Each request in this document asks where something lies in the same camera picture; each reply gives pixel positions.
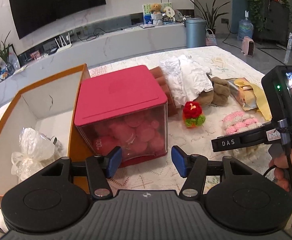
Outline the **person's right hand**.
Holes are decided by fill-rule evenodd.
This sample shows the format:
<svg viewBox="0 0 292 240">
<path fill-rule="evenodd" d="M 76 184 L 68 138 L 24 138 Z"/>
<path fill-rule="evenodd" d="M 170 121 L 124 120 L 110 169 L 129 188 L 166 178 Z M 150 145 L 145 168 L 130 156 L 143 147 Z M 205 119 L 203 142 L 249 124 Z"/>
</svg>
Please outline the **person's right hand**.
<svg viewBox="0 0 292 240">
<path fill-rule="evenodd" d="M 286 190 L 287 192 L 290 191 L 289 189 L 289 181 L 284 177 L 284 169 L 288 168 L 288 163 L 285 155 L 281 155 L 277 158 L 273 158 L 271 162 L 269 163 L 269 166 L 276 166 L 274 171 L 274 176 L 277 180 L 277 185 L 279 185 L 281 188 Z"/>
</svg>

